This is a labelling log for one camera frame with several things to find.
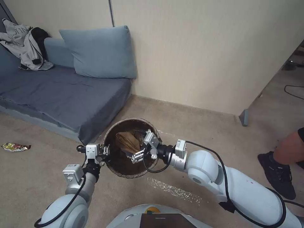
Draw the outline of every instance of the blue cushion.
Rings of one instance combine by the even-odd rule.
[[[46,38],[44,40],[47,58],[55,65],[74,68],[74,56],[63,39]]]
[[[20,59],[14,56],[9,50],[0,44],[0,77],[18,71],[20,66]]]
[[[127,26],[59,32],[74,56],[77,74],[93,78],[136,78]]]

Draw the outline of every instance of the sock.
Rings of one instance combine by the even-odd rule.
[[[281,167],[287,167],[288,165],[282,165],[281,163],[278,163],[274,158],[273,158],[273,153],[269,155],[270,161],[275,164],[276,166],[281,166]]]

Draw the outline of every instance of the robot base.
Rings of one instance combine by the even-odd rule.
[[[199,220],[196,220],[190,215],[184,214],[182,211],[163,206],[158,204],[142,204],[129,209],[124,210],[115,219],[107,226],[107,228],[131,228],[131,227],[140,227],[142,214],[146,214],[147,211],[156,211],[157,213],[153,214],[170,214],[172,216],[182,216],[189,223],[189,227],[198,227],[198,228],[211,228],[210,226],[202,223]]]

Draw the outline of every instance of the gray jacket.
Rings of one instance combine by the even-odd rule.
[[[31,35],[30,26],[16,25],[7,19],[3,19],[2,22],[7,33],[0,33],[0,44],[21,59],[21,65],[30,70],[48,70],[54,66],[44,60],[38,44]]]

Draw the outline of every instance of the sofa seat cushion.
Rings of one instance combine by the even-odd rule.
[[[47,71],[17,70],[2,75],[0,105],[17,111],[46,115],[61,127],[79,133],[87,144],[103,131],[128,99],[130,79],[84,77],[73,68],[56,66]]]

